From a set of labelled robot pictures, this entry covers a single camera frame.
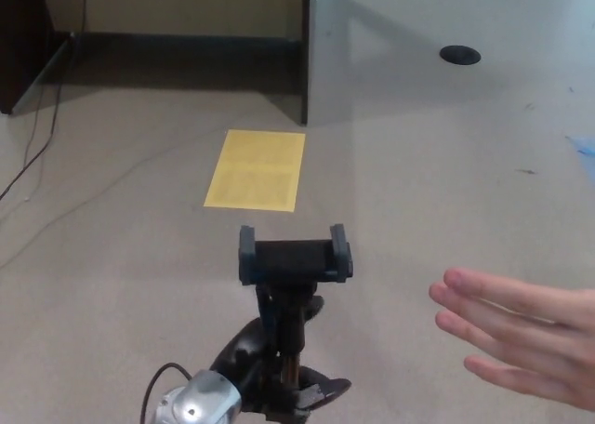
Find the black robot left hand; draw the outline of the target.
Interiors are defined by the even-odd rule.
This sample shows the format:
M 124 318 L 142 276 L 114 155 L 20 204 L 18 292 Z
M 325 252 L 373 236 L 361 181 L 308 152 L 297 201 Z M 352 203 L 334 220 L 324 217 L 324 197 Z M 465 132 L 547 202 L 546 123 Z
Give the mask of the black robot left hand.
M 302 365 L 298 388 L 281 383 L 282 360 L 257 317 L 245 325 L 218 354 L 210 369 L 230 381 L 241 395 L 243 413 L 261 414 L 269 422 L 305 423 L 351 387 L 345 378 L 329 378 Z

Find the person's bare hand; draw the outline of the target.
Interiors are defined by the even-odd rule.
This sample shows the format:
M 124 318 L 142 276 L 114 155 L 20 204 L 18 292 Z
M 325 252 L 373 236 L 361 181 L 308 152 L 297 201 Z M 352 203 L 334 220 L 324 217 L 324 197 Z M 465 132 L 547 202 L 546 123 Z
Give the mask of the person's bare hand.
M 594 292 L 461 268 L 429 288 L 435 324 L 483 351 L 465 368 L 508 391 L 594 409 Z

